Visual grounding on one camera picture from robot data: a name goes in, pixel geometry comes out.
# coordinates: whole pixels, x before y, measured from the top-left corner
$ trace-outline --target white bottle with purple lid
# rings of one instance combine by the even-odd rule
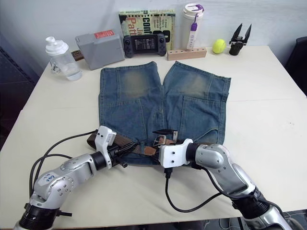
[[[47,37],[46,42],[46,53],[51,56],[52,61],[56,63],[66,78],[70,81],[80,79],[82,72],[68,50],[68,45],[54,37]]]
[[[187,4],[183,9],[181,49],[193,49],[201,26],[203,12],[203,6],[196,3]]]

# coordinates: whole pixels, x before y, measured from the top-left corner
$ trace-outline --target sticker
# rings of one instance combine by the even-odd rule
[[[46,175],[44,175],[42,178],[40,178],[40,180],[38,181],[38,184],[40,186],[44,186],[46,184],[49,184],[56,177],[58,177],[58,175],[56,173],[48,172]]]
[[[96,38],[108,37],[114,35],[112,30],[101,31],[94,34]]]

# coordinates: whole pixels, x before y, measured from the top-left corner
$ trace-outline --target back pocket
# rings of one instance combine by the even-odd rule
[[[146,140],[141,101],[129,100],[104,105],[103,125],[134,141]]]
[[[184,96],[179,138],[217,143],[221,102]]]

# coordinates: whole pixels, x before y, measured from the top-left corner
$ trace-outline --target white table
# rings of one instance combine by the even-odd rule
[[[136,56],[108,67],[158,65],[163,79],[173,61]],[[224,145],[235,162],[251,176],[268,200],[284,211],[307,207],[307,99],[267,46],[244,47],[240,55],[227,52],[182,63],[232,77],[226,109]],[[40,78],[0,153],[0,228],[11,228],[28,202],[28,176],[33,162],[58,140],[96,129],[100,69],[90,71],[80,61],[83,77],[75,82],[51,75]],[[87,137],[57,146],[53,153],[73,157],[94,151]],[[49,158],[43,171],[58,167],[62,158]],[[103,169],[68,197],[56,228],[106,227],[241,216],[229,199],[218,197],[192,213],[172,209],[164,194],[160,166],[119,165]],[[207,176],[187,167],[175,168],[170,196],[180,208],[191,208],[216,193]]]

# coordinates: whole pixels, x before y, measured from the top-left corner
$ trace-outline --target silver robot arm segment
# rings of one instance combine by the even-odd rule
[[[73,189],[95,176],[98,170],[112,167],[107,146],[112,145],[115,135],[111,129],[100,126],[95,138],[98,152],[69,159],[42,174],[36,180],[26,211],[14,230],[50,230],[56,216],[68,216],[60,211],[60,207]]]
[[[180,145],[161,146],[159,161],[164,168],[192,162],[199,169],[210,171],[251,229],[261,230],[274,225],[283,230],[292,229],[276,207],[262,202],[266,201],[262,193],[245,171],[232,162],[223,145],[201,145],[186,139]]]

